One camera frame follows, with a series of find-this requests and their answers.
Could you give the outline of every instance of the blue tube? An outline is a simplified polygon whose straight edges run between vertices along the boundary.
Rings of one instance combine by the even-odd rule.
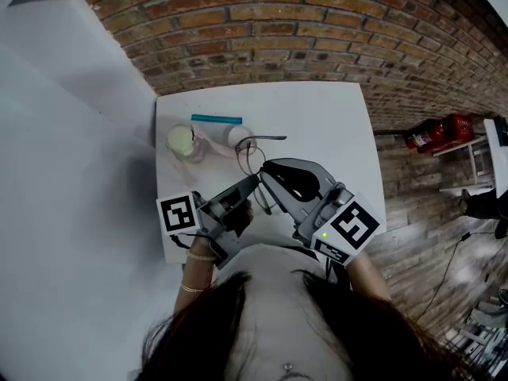
[[[193,114],[191,121],[206,121],[209,123],[242,124],[241,117],[207,116],[206,114]]]

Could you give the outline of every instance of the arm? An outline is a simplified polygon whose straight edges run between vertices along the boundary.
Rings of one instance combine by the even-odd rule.
[[[355,292],[371,298],[391,300],[387,282],[365,252],[361,252],[346,269]]]
[[[195,237],[189,252],[196,256],[214,256],[214,252],[211,250],[208,244],[209,241],[206,238]],[[190,289],[202,291],[210,286],[213,273],[213,261],[195,260],[188,256],[185,263],[185,268],[183,269],[182,285]],[[180,291],[175,303],[175,314],[187,307],[199,296],[199,294],[200,292],[189,292],[180,287]]]

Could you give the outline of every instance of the red brick wall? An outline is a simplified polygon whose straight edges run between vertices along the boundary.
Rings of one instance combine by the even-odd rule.
[[[87,0],[157,94],[361,83],[374,129],[508,115],[508,32],[484,0]]]

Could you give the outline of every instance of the red fire extinguisher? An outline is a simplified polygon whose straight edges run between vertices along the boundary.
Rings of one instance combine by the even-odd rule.
[[[445,138],[445,125],[441,121],[432,118],[425,120],[418,127],[410,130],[405,136],[407,148],[421,147],[433,141]]]

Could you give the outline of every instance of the bracelet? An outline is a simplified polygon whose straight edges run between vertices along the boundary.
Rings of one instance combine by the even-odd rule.
[[[215,261],[217,258],[216,256],[198,256],[198,254],[193,254],[190,251],[187,252],[187,256],[197,261]]]
[[[182,289],[184,291],[187,291],[187,292],[191,292],[192,294],[198,294],[199,292],[203,292],[204,289],[194,289],[194,288],[189,288],[189,287],[186,287],[185,285],[182,284]]]

